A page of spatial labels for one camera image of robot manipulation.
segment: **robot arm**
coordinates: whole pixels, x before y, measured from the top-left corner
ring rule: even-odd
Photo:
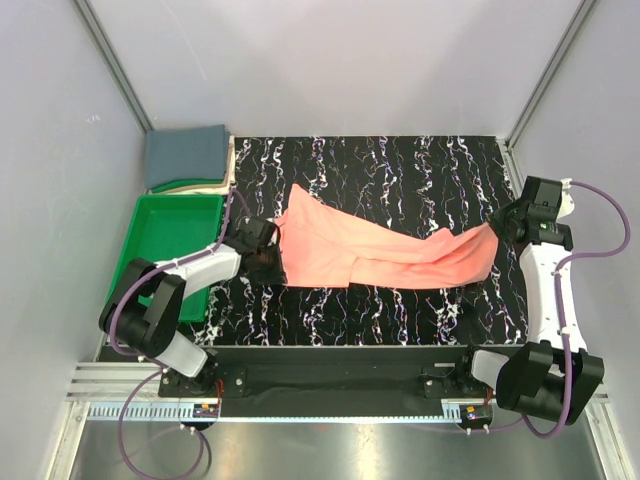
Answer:
[[[528,177],[522,196],[489,219],[496,234],[516,248],[527,287],[529,334],[513,357],[478,350],[470,364],[471,377],[496,390],[499,407],[551,421],[559,419],[564,398],[564,351],[554,283],[556,266],[573,249],[571,230],[556,223],[573,210],[567,190],[568,183]],[[567,419],[572,424],[602,381],[604,364],[587,353],[580,334],[569,265],[562,269],[561,288],[573,357]]]
[[[177,331],[183,299],[238,274],[257,283],[285,283],[278,244],[279,230],[274,223],[249,218],[224,238],[214,255],[167,269],[143,285],[117,320],[117,339],[145,357],[198,381],[207,362],[213,363],[214,353],[205,352]],[[109,331],[116,307],[132,285],[149,271],[168,263],[180,262],[176,259],[154,264],[136,258],[127,265],[100,315],[99,324],[104,332]]]

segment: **white wall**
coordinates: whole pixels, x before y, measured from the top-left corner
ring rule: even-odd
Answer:
[[[640,345],[640,3],[600,2],[516,146],[525,174],[573,177],[622,203],[635,238],[613,259],[572,267],[580,329],[590,353],[605,361],[607,383],[625,443],[640,473],[637,404]],[[615,211],[574,189],[568,223],[576,251],[622,240]]]
[[[134,199],[143,136],[70,0],[0,1],[0,477],[43,478]]]
[[[91,0],[156,128],[505,136],[579,0]]]

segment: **black marble surface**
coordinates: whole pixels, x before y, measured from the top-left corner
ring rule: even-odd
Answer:
[[[236,151],[238,189],[262,217],[281,215],[298,183],[327,205],[425,238],[479,225],[513,198],[492,137],[238,138]],[[181,326],[202,346],[503,344],[523,342],[526,328],[524,280],[502,244],[486,281],[452,289],[236,278],[212,287],[205,323]]]

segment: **salmon fabric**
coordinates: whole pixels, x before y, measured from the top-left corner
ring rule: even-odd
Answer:
[[[297,184],[275,222],[291,287],[457,287],[487,278],[498,248],[486,223],[421,240],[323,205]]]

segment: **folded cloth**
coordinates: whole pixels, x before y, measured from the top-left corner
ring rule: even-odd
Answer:
[[[457,287],[487,278],[498,248],[486,223],[460,235],[443,228],[421,240],[323,205],[297,184],[275,222],[292,287]]]
[[[151,131],[146,136],[146,187],[193,178],[221,183],[227,173],[228,148],[224,125]]]
[[[194,183],[189,186],[172,188],[163,191],[162,193],[174,194],[174,195],[190,195],[194,193],[201,193],[205,195],[227,195],[231,187],[236,184],[236,147],[235,137],[231,135],[229,137],[229,154],[227,159],[227,173],[224,176],[224,181],[219,184],[198,184]]]

